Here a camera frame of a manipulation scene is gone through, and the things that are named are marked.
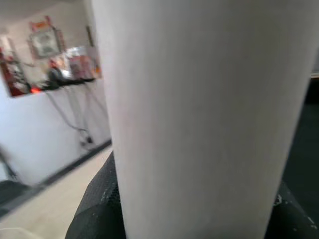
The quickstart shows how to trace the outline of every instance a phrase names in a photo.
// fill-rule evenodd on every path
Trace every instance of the floor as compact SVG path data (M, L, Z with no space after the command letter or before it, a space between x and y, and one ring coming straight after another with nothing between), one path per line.
M63 239L87 185L111 154L108 147L0 221L0 239Z

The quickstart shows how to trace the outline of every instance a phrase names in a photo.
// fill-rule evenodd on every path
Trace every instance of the ceiling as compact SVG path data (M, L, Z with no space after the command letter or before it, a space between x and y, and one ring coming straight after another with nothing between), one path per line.
M0 0L0 34L5 31L6 25L20 21L62 1L74 0Z

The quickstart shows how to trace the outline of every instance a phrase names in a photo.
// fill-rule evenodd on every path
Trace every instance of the black mesh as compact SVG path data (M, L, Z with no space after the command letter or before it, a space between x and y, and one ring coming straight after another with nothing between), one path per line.
M88 185L66 239L125 239L113 153Z
M125 238L112 153L87 187L66 239ZM265 239L318 238L316 225L306 215L286 185L282 183L274 203Z

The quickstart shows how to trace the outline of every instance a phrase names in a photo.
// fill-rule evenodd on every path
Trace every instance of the black baseboard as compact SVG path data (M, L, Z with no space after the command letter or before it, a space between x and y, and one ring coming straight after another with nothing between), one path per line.
M14 198L12 201L8 202L7 204L0 205L0 218L5 216L7 213L11 212L18 206L22 205L26 201L34 198L36 195L40 194L43 190L45 190L48 186L50 186L52 183L56 182L57 180L61 179L63 176L67 175L69 172L83 164L84 162L90 160L101 152L106 147L110 146L112 144L111 140L106 141L105 143L97 146L96 148L92 149L90 152L85 154L84 156L78 158L75 162L69 164L62 170L56 172L54 175L50 176L49 178L45 179L38 185L24 191L23 194L20 196Z
M60 178L62 178L63 176L65 176L66 174L68 174L69 172L77 168L78 166L80 166L82 163L91 159L94 155L98 154L99 152L101 152L103 149L110 146L111 144L112 144L112 141L108 140L105 143L97 146L96 148L92 149L90 152L88 152L84 156L77 159L75 162L69 164L62 170L56 172L54 175L45 179L42 183L40 183L40 185L44 187L51 185L52 183L56 182L57 180L59 180Z

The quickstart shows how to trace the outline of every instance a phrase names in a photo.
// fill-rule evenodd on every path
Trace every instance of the picture frame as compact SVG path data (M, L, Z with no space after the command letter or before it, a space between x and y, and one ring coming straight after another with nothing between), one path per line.
M59 36L53 27L32 33L29 41L36 59L45 59L61 53Z

